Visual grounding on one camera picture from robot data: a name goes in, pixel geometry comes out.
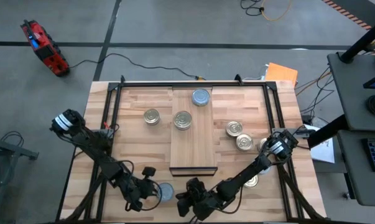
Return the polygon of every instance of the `tin can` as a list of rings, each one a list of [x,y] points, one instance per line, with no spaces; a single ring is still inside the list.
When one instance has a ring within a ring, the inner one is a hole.
[[[161,192],[158,192],[158,197],[161,198],[161,202],[167,202],[172,199],[174,196],[174,188],[170,183],[160,184]]]
[[[236,146],[240,151],[248,151],[252,149],[252,146],[254,145],[254,141],[252,138],[247,134],[240,134],[236,138]]]
[[[258,152],[261,151],[263,144],[267,141],[267,138],[261,139],[258,144],[256,144],[256,149]],[[271,167],[267,168],[266,170],[262,170],[259,172],[260,175],[267,174],[270,171]]]
[[[257,183],[259,182],[259,177],[256,175],[254,176],[251,180],[247,181],[244,186],[245,187],[248,187],[248,188],[251,188],[251,187],[255,187],[257,185]]]
[[[187,111],[179,111],[177,114],[175,114],[174,117],[174,125],[179,130],[187,130],[192,125],[192,116]]]
[[[210,101],[210,94],[204,89],[194,90],[192,100],[196,106],[205,106]]]
[[[263,144],[266,142],[266,140],[267,140],[266,138],[261,139],[261,141],[260,141],[259,143],[256,144],[256,149],[257,149],[258,152],[261,151],[262,146],[263,146]]]
[[[144,121],[148,125],[156,125],[160,122],[160,113],[156,109],[149,109],[144,112]]]
[[[235,138],[243,132],[243,125],[237,121],[230,121],[226,125],[226,134],[229,137]]]

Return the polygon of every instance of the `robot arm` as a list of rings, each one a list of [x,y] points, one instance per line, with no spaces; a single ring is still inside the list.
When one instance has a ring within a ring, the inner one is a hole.
[[[154,176],[153,167],[145,167],[143,179],[138,179],[125,166],[124,162],[116,161],[109,156],[112,145],[112,136],[109,130],[92,131],[85,126],[82,116],[73,110],[66,110],[52,120],[50,128],[60,139],[79,147],[87,156],[93,159],[101,168],[105,179],[115,188],[119,187],[127,202],[126,210],[143,210],[140,198],[157,195],[154,185],[158,184],[149,177]]]
[[[197,178],[189,180],[187,192],[176,195],[179,215],[184,217],[192,206],[194,214],[202,221],[208,218],[214,210],[223,211],[234,201],[236,194],[248,180],[272,165],[287,162],[292,155],[292,149],[297,144],[298,141],[288,131],[278,133],[278,135],[273,134],[267,138],[255,161],[235,177],[221,181],[209,191]],[[276,156],[277,162],[272,163],[267,158],[271,154]]]

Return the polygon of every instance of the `wooden table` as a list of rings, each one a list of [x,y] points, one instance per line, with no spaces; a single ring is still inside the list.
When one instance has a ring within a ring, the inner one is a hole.
[[[104,108],[108,82],[93,82],[85,111],[86,125],[90,129],[99,129]],[[297,128],[302,125],[300,112],[291,82],[277,82],[277,89],[284,116],[285,126]],[[273,116],[278,126],[277,114],[272,92],[269,91]],[[220,87],[212,89],[214,145],[219,170],[214,177],[200,177],[207,189],[220,180],[235,176],[257,156],[257,151],[240,152],[234,145],[234,139],[227,137],[225,124],[240,121],[244,133],[250,134],[254,142],[270,135],[269,122],[264,102],[263,89],[254,86]],[[142,115],[145,110],[155,108],[161,115],[156,126],[148,126]],[[186,181],[191,177],[172,177],[169,172],[170,141],[172,120],[172,87],[132,87],[123,88],[118,111],[119,131],[115,134],[113,157],[130,159],[135,163],[135,175],[142,177],[144,166],[157,169],[154,180],[158,183],[169,182],[175,193],[184,192]],[[298,186],[308,202],[321,215],[325,216],[322,196],[318,187],[310,151],[295,148],[293,153]],[[60,218],[72,213],[81,202],[89,188],[93,161],[80,154],[72,165],[70,179]],[[296,215],[292,192],[289,192],[293,216]],[[153,206],[156,198],[144,202],[146,208]],[[237,199],[227,208],[234,210]],[[107,186],[104,201],[103,222],[188,222],[193,216],[192,209],[186,217],[179,217],[177,199],[161,203],[149,212],[126,212],[125,201],[119,189]],[[277,169],[272,167],[269,173],[259,176],[255,188],[243,191],[241,207],[233,215],[213,212],[206,222],[263,222],[285,221]]]

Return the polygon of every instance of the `black stand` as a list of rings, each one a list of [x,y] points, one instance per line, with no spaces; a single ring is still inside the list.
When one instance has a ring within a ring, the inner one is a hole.
[[[27,156],[31,160],[36,160],[38,158],[38,154],[39,153],[37,152],[32,152],[28,149],[8,144],[0,140],[0,155],[10,157],[9,165],[2,172],[2,177],[0,177],[0,206],[2,203],[3,196],[5,194],[6,185],[12,179],[14,169],[16,168],[16,164],[19,160],[19,157]]]

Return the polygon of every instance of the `table leg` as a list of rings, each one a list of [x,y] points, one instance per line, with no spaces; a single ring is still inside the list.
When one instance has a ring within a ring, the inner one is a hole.
[[[348,123],[346,122],[345,115],[341,115],[331,123],[327,124],[326,126],[322,127],[320,130],[316,131],[315,133],[311,134],[310,137],[307,139],[310,148],[315,147],[316,145],[320,144],[321,142],[332,138],[339,130],[347,130]]]

